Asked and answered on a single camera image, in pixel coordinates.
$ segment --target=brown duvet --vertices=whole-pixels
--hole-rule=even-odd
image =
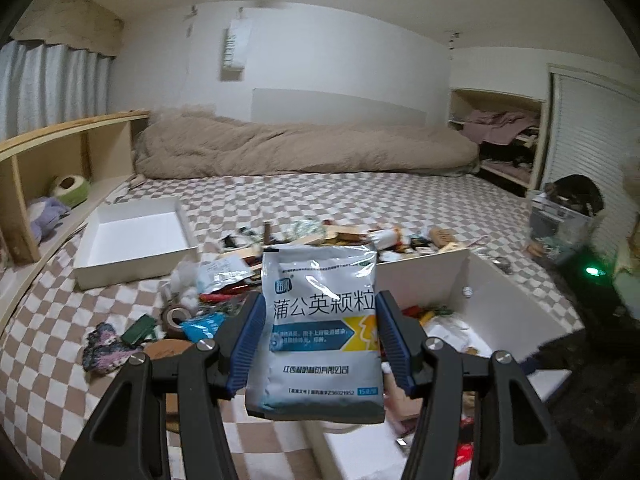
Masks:
[[[144,130],[136,169],[149,178],[275,173],[465,171],[478,146],[446,127],[258,124],[174,116]]]

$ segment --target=white door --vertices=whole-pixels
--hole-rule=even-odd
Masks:
[[[543,183],[574,173],[588,176],[604,198],[606,216],[593,244],[613,257],[628,237],[636,207],[622,187],[620,163],[638,153],[640,96],[595,76],[589,80],[554,74],[551,138]]]

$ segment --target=checkered bedsheet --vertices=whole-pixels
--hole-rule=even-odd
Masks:
[[[178,196],[209,259],[213,242],[241,226],[271,221],[274,232],[297,218],[341,224],[398,224],[407,234],[432,225],[464,242],[487,234],[489,254],[506,256],[513,279],[566,330],[580,328],[575,311],[546,272],[523,253],[528,211],[523,199],[474,176],[393,173],[292,174],[150,180],[119,197]],[[0,337],[0,424],[40,478],[60,475],[71,447],[113,375],[89,380],[79,364],[85,337],[99,322],[118,333],[142,314],[158,316],[161,280],[74,290],[73,257],[81,234],[66,242],[20,301]],[[251,418],[238,396],[223,420],[240,478],[319,478],[296,422]],[[184,478],[179,437],[168,434],[172,476]]]

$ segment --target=brown tape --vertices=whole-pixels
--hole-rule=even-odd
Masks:
[[[162,311],[162,314],[160,314],[162,329],[166,332],[166,336],[168,338],[186,339],[180,323],[187,321],[192,317],[191,313],[184,307],[168,307]]]

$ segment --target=green light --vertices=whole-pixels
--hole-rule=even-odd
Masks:
[[[587,273],[590,274],[591,276],[603,276],[604,275],[604,271],[603,270],[596,269],[595,267],[587,267],[584,270],[586,270]]]

